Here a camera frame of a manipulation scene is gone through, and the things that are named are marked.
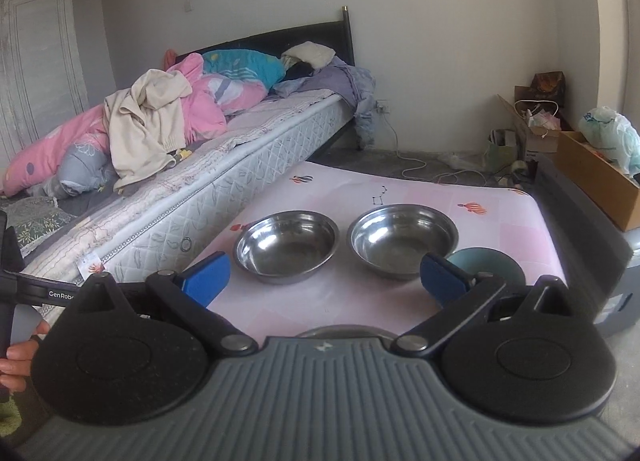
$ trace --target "white cable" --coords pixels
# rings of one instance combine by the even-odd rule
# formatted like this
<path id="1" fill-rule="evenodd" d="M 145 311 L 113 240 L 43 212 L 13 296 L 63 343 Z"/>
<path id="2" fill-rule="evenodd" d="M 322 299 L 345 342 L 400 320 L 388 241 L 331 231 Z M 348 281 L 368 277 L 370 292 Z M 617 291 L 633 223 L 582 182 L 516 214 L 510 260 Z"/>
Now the white cable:
<path id="1" fill-rule="evenodd" d="M 436 183 L 437 183 L 437 184 L 440 184 L 440 180 L 441 180 L 443 177 L 453 176 L 454 178 L 456 178 L 456 182 L 455 182 L 455 183 L 453 183 L 453 184 L 454 184 L 454 185 L 457 185 L 457 184 L 458 184 L 458 174 L 462 174 L 463 172 L 473 172 L 473 173 L 475 173 L 475 174 L 478 174 L 480 177 L 482 177 L 482 179 L 484 179 L 484 184 L 483 184 L 482 186 L 486 186 L 487 181 L 489 181 L 489 180 L 484 176 L 484 174 L 483 174 L 482 172 L 479 172 L 478 170 L 471 170 L 470 168 L 467 168 L 467 169 L 465 169 L 465 170 L 458 170 L 458 171 L 455 171 L 455 172 L 445 172 L 444 174 L 438 174 L 437 176 L 432 177 L 432 178 L 431 178 L 431 181 L 433 181 L 434 179 L 436 179 L 436 178 L 437 178 L 438 180 L 436 181 Z"/>
<path id="2" fill-rule="evenodd" d="M 396 138 L 396 156 L 399 159 L 404 159 L 405 161 L 415 161 L 418 163 L 421 163 L 422 165 L 414 167 L 414 168 L 405 168 L 404 170 L 402 170 L 402 177 L 405 179 L 413 179 L 413 180 L 417 180 L 417 181 L 429 181 L 429 182 L 433 182 L 435 179 L 437 179 L 437 183 L 440 184 L 440 180 L 444 177 L 449 177 L 449 176 L 453 176 L 456 178 L 456 182 L 453 184 L 458 184 L 458 174 L 462 174 L 463 172 L 473 172 L 476 174 L 479 174 L 480 177 L 482 179 L 484 179 L 484 185 L 482 186 L 486 186 L 488 179 L 484 176 L 484 174 L 482 174 L 481 172 L 479 172 L 478 170 L 471 170 L 471 169 L 465 169 L 465 170 L 458 170 L 455 172 L 445 172 L 443 174 L 437 174 L 434 177 L 432 177 L 431 179 L 425 179 L 424 177 L 415 177 L 415 176 L 408 176 L 405 173 L 406 172 L 411 172 L 414 170 L 422 170 L 423 168 L 426 168 L 428 166 L 426 161 L 423 161 L 421 159 L 415 158 L 415 157 L 404 157 L 402 155 L 400 155 L 400 151 L 398 150 L 399 148 L 399 143 L 398 143 L 398 133 L 396 132 L 396 130 L 393 128 L 393 126 L 391 125 L 391 123 L 389 123 L 389 120 L 386 119 L 386 114 L 384 112 L 382 112 L 382 117 L 385 120 L 385 123 L 387 124 L 387 126 L 391 129 L 391 132 L 394 133 L 394 137 Z"/>
<path id="3" fill-rule="evenodd" d="M 398 159 L 404 159 L 405 161 L 415 161 L 417 163 L 421 163 L 420 166 L 416 166 L 413 168 L 405 168 L 404 170 L 402 170 L 402 177 L 404 177 L 405 179 L 413 179 L 416 181 L 425 181 L 424 177 L 415 177 L 415 176 L 407 176 L 406 172 L 412 172 L 414 170 L 422 170 L 423 168 L 427 167 L 427 162 L 423 161 L 421 159 L 418 159 L 416 157 L 404 157 L 402 155 L 400 155 L 400 150 L 399 150 L 399 143 L 398 143 L 398 133 L 396 132 L 396 130 L 393 128 L 393 126 L 391 125 L 391 123 L 389 123 L 389 120 L 386 119 L 386 114 L 384 112 L 381 113 L 382 117 L 385 120 L 385 123 L 388 125 L 388 127 L 391 129 L 391 132 L 394 133 L 394 136 L 396 138 L 396 157 Z"/>
<path id="4" fill-rule="evenodd" d="M 513 107 L 518 105 L 520 102 L 529 102 L 533 104 L 554 104 L 556 106 L 556 111 L 553 113 L 553 116 L 555 116 L 558 112 L 560 112 L 560 105 L 558 105 L 556 102 L 552 100 L 518 100 L 513 104 Z"/>

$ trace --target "pink table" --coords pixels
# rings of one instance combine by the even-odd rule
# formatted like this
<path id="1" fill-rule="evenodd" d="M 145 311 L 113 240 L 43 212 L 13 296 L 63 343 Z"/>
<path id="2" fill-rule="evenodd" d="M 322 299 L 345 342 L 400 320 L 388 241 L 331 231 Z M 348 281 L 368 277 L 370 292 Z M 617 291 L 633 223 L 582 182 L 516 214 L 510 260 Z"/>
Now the pink table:
<path id="1" fill-rule="evenodd" d="M 564 280 L 538 205 L 512 189 L 436 185 L 389 179 L 304 162 L 268 187 L 196 259 L 222 250 L 231 256 L 243 224 L 285 210 L 313 210 L 340 228 L 335 256 L 310 279 L 269 285 L 232 266 L 231 280 L 209 305 L 259 343 L 333 324 L 360 324 L 403 333 L 438 311 L 420 284 L 382 279 L 352 256 L 349 225 L 376 205 L 414 203 L 448 215 L 458 227 L 458 249 L 487 247 L 516 260 L 532 284 L 540 275 Z"/>

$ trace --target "blue blanket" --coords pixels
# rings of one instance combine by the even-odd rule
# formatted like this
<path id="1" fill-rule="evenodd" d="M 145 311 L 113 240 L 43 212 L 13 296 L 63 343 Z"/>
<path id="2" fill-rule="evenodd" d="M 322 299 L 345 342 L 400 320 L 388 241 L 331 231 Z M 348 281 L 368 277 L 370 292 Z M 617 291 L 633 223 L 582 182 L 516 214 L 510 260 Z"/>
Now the blue blanket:
<path id="1" fill-rule="evenodd" d="M 362 149 L 372 147 L 376 141 L 373 123 L 376 81 L 371 73 L 334 57 L 327 67 L 316 71 L 312 76 L 281 82 L 273 87 L 273 91 L 281 98 L 286 98 L 292 92 L 317 89 L 330 89 L 355 108 L 358 145 Z"/>

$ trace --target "white pillow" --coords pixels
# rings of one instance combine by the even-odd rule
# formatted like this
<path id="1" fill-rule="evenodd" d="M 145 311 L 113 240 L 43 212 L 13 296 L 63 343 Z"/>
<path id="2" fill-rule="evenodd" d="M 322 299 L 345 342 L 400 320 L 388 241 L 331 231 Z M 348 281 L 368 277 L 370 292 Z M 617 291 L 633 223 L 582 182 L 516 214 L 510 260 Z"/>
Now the white pillow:
<path id="1" fill-rule="evenodd" d="M 314 44 L 313 42 L 305 42 L 300 45 L 287 49 L 282 57 L 293 57 L 311 64 L 313 69 L 322 69 L 333 60 L 335 51 L 327 46 Z"/>

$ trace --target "gray controller base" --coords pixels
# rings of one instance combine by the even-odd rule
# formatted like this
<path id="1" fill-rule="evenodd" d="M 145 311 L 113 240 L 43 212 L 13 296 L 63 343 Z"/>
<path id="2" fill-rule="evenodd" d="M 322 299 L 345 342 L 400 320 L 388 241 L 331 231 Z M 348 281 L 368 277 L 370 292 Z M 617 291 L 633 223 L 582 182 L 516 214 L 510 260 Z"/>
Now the gray controller base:
<path id="1" fill-rule="evenodd" d="M 521 427 L 451 394 L 424 360 L 378 339 L 272 338 L 220 362 L 190 401 L 145 423 L 54 417 L 28 461 L 620 461 L 632 446 L 597 418 Z"/>

